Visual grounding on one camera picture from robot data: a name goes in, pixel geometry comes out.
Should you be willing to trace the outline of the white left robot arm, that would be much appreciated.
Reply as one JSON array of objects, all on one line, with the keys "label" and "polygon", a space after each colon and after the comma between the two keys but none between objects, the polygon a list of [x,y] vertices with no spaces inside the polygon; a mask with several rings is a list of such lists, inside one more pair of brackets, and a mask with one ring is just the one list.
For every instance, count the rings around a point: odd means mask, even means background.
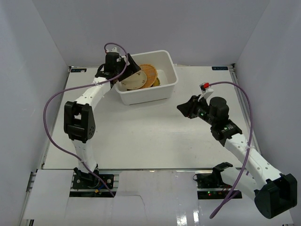
[{"label": "white left robot arm", "polygon": [[132,76],[140,69],[129,53],[121,57],[117,52],[109,52],[105,63],[97,69],[92,86],[75,101],[68,101],[64,105],[63,129],[80,158],[74,171],[83,177],[83,182],[90,188],[99,184],[99,176],[94,173],[97,163],[90,142],[96,129],[94,109],[116,82]]}]

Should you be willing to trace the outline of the cream floral round plate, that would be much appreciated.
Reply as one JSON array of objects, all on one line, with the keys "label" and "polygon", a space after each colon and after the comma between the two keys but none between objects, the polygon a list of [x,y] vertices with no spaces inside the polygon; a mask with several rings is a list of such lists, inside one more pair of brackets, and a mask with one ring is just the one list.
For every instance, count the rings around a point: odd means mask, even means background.
[{"label": "cream floral round plate", "polygon": [[128,78],[121,81],[121,85],[128,90],[141,88],[147,81],[147,75],[142,70],[132,74]]}]

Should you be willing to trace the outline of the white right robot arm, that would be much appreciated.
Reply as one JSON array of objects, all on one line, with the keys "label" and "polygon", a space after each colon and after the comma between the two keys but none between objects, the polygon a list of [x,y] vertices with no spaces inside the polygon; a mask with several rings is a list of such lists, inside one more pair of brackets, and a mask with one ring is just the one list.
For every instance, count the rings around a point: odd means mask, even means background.
[{"label": "white right robot arm", "polygon": [[224,98],[213,97],[208,103],[201,96],[192,96],[177,109],[184,117],[199,117],[207,122],[213,137],[245,165],[251,175],[242,175],[237,188],[254,201],[264,217],[271,219],[297,205],[296,178],[283,174],[248,146],[242,130],[229,119]]}]

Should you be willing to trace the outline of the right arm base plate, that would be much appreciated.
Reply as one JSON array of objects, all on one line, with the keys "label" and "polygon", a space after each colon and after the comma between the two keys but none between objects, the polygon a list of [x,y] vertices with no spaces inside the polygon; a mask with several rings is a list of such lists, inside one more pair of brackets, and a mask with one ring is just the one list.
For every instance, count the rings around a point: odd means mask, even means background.
[{"label": "right arm base plate", "polygon": [[232,188],[218,182],[212,173],[198,173],[192,179],[197,183],[198,200],[223,200]]}]

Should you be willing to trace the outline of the yellow patterned round plate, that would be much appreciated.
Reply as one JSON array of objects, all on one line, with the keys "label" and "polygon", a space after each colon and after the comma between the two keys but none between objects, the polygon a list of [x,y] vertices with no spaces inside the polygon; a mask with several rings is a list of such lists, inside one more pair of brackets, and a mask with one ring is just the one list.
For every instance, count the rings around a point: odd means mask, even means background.
[{"label": "yellow patterned round plate", "polygon": [[156,78],[155,82],[153,83],[152,87],[160,86],[159,78]]}]

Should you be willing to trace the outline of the small orange woven plate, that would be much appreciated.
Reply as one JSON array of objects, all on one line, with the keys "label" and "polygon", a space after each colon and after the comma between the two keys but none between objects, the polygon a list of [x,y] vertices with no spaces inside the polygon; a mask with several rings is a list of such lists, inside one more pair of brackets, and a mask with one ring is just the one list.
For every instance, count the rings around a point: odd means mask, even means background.
[{"label": "small orange woven plate", "polygon": [[156,78],[158,78],[156,68],[151,64],[142,64],[140,68],[147,76],[146,83],[140,89],[151,88]]}]

